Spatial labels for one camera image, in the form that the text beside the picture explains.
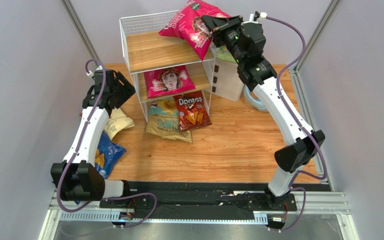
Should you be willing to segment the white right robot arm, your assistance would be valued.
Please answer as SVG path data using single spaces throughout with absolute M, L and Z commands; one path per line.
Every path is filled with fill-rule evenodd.
M 277 169 L 264 190 L 265 204 L 275 209 L 286 201 L 297 174 L 320 150 L 325 134 L 313 130 L 301 117 L 282 88 L 281 75 L 264 57 L 266 38 L 258 23 L 263 16 L 256 12 L 252 21 L 244 21 L 240 15 L 203 15 L 202 19 L 212 32 L 215 46 L 226 46 L 237 63 L 240 80 L 265 105 L 286 144 L 274 154 Z

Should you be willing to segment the pink Real chips bag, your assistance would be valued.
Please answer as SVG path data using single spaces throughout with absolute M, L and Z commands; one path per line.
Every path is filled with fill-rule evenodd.
M 204 60 L 210 47 L 212 32 L 206 27 L 202 16 L 228 18 L 230 15 L 203 0 L 189 0 L 158 34 L 185 40 L 200 60 Z
M 180 94 L 196 89 L 186 65 L 146 71 L 143 76 L 148 98 Z

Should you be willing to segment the red Doritos bag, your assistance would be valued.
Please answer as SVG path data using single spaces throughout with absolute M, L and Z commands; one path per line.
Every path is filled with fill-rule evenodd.
M 179 131 L 186 132 L 212 124 L 201 91 L 173 97 L 178 110 Z

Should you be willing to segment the tan kettle chips bag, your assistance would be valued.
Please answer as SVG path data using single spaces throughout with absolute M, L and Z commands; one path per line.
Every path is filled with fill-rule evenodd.
M 168 140 L 193 142 L 189 130 L 180 132 L 179 111 L 172 97 L 151 102 L 146 133 Z

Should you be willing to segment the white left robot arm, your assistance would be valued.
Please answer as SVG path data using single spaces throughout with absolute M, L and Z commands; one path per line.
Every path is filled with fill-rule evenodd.
M 124 194 L 126 181 L 107 180 L 95 168 L 98 143 L 114 109 L 135 94 L 135 88 L 119 71 L 97 69 L 82 101 L 80 126 L 62 162 L 50 174 L 59 201 L 101 201 Z

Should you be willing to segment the cream orange chips bag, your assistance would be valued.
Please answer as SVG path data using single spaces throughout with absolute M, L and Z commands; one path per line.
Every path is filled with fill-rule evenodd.
M 132 118 L 128 117 L 121 108 L 115 108 L 112 110 L 103 130 L 109 139 L 113 140 L 120 131 L 134 126 L 135 123 Z

